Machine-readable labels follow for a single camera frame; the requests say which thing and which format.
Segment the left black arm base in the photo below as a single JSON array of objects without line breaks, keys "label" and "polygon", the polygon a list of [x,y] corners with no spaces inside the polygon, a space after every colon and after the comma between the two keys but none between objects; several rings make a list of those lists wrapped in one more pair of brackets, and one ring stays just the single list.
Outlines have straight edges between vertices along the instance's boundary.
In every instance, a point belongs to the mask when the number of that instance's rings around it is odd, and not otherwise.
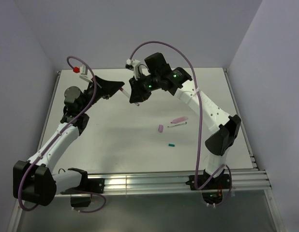
[{"label": "left black arm base", "polygon": [[99,196],[103,198],[102,195],[104,192],[104,186],[105,186],[105,179],[104,178],[98,178],[98,179],[88,179],[87,184],[84,187],[75,187],[70,189],[70,194],[89,194],[88,197],[71,197],[70,198],[70,204],[71,207],[74,208],[84,208],[88,207],[90,203],[93,202],[94,196]]}]

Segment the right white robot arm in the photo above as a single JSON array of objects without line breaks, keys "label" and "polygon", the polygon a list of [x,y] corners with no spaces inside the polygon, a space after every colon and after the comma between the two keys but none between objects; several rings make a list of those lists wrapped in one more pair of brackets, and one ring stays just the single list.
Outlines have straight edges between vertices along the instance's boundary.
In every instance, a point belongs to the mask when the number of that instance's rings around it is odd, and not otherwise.
[{"label": "right white robot arm", "polygon": [[215,188],[221,182],[220,174],[226,160],[226,153],[238,136],[241,119],[231,116],[215,104],[204,92],[195,86],[195,74],[189,74],[183,68],[172,69],[162,53],[145,58],[148,75],[141,71],[141,62],[128,59],[125,68],[134,72],[129,80],[131,86],[130,103],[146,101],[155,90],[164,90],[186,103],[205,123],[211,136],[205,141],[210,152],[205,168],[204,183]]}]

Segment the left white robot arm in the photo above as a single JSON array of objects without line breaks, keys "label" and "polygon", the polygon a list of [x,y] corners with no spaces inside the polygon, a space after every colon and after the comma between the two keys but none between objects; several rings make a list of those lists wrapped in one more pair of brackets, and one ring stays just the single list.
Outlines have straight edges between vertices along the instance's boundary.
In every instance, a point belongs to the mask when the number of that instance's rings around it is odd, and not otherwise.
[{"label": "left white robot arm", "polygon": [[76,86],[65,90],[63,117],[54,134],[27,161],[19,160],[13,167],[13,195],[23,210],[29,210],[24,201],[47,206],[55,195],[67,190],[87,191],[87,171],[69,168],[62,174],[53,175],[53,169],[66,149],[85,130],[89,121],[86,111],[99,99],[112,97],[123,86],[122,81],[107,81],[95,76],[84,91]]}]

